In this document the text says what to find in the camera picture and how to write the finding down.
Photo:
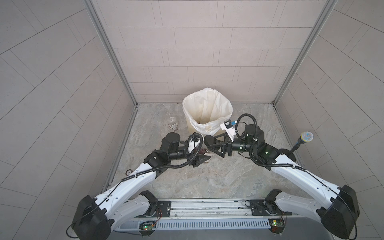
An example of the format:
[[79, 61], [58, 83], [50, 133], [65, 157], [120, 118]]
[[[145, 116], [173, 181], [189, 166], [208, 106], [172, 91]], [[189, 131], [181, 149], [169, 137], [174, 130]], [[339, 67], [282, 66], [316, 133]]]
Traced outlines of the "white lid rose tea jar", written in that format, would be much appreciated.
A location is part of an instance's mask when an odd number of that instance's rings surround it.
[[177, 131], [179, 128], [177, 115], [173, 112], [169, 112], [166, 114], [166, 118], [167, 118], [167, 123], [168, 123], [169, 128], [173, 132]]

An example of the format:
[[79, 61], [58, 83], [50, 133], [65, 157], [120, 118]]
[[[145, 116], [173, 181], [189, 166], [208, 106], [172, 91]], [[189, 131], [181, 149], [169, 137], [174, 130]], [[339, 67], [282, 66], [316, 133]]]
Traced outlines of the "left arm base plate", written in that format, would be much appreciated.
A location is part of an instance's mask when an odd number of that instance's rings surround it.
[[169, 217], [171, 212], [171, 201], [158, 201], [157, 205], [150, 205], [150, 208], [146, 213], [141, 215], [143, 218], [159, 218], [159, 217]]

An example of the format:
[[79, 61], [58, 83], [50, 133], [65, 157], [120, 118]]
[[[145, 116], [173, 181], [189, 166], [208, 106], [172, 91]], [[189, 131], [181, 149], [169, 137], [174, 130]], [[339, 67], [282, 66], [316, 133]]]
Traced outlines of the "black lid glass jar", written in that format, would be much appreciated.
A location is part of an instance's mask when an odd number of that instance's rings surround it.
[[206, 148], [201, 148], [200, 151], [199, 151], [199, 154], [201, 156], [203, 156], [203, 159], [206, 161], [206, 162], [209, 162], [210, 160], [214, 159], [216, 154], [214, 154], [213, 152], [209, 151], [208, 149]]

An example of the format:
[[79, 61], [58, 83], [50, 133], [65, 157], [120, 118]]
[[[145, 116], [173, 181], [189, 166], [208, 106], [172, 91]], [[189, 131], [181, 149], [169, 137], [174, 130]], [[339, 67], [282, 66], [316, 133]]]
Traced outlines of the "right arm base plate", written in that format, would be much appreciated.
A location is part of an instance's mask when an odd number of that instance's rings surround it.
[[252, 216], [291, 216], [291, 212], [283, 212], [279, 209], [275, 201], [272, 200], [246, 200], [245, 206], [251, 209]]

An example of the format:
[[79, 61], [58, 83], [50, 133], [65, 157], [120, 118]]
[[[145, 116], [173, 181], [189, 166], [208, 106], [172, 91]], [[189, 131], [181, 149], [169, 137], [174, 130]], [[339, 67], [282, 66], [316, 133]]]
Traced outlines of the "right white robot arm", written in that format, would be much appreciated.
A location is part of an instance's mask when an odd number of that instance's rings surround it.
[[310, 195], [302, 198], [274, 189], [265, 198], [268, 214], [295, 213], [318, 221], [335, 237], [356, 239], [360, 209], [353, 188], [339, 187], [306, 170], [295, 162], [291, 151], [267, 144], [264, 132], [254, 124], [247, 125], [241, 135], [236, 135], [234, 126], [224, 129], [221, 135], [205, 137], [210, 151], [222, 158], [233, 152], [247, 153], [254, 164], [281, 175]]

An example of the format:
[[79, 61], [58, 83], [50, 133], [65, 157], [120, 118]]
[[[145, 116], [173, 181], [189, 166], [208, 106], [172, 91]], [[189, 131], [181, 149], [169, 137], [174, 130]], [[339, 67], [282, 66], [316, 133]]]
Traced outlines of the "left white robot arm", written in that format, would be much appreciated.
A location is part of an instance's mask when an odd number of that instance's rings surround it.
[[112, 231], [137, 216], [152, 216], [157, 210], [158, 199], [149, 191], [131, 197], [168, 169], [200, 164], [199, 152], [204, 138], [193, 133], [184, 142], [177, 133], [168, 133], [161, 147], [152, 151], [139, 167], [109, 190], [92, 198], [80, 200], [74, 219], [69, 226], [79, 240], [106, 240]]

